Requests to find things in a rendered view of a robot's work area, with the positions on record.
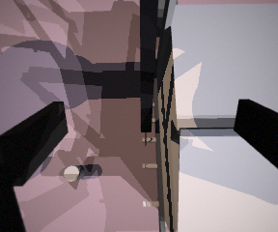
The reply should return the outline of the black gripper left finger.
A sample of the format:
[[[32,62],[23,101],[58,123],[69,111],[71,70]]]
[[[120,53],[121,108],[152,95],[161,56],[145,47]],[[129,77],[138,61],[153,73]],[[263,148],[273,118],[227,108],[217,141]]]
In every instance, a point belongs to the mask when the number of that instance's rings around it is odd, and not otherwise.
[[[23,187],[69,132],[54,101],[0,135],[0,232],[26,232],[14,187]]]

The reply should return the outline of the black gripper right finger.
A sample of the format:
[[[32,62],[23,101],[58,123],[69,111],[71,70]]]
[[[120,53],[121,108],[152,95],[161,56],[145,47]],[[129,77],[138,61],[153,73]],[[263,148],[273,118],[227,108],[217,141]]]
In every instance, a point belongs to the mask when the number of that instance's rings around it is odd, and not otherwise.
[[[234,131],[278,169],[278,112],[239,99]]]

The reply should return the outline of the grey metal cylinder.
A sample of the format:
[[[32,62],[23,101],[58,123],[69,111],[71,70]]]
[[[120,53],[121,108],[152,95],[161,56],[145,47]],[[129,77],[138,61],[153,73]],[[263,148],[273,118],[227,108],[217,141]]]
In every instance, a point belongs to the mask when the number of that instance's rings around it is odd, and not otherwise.
[[[80,165],[69,166],[64,173],[65,179],[69,182],[81,180],[85,175],[85,170]]]

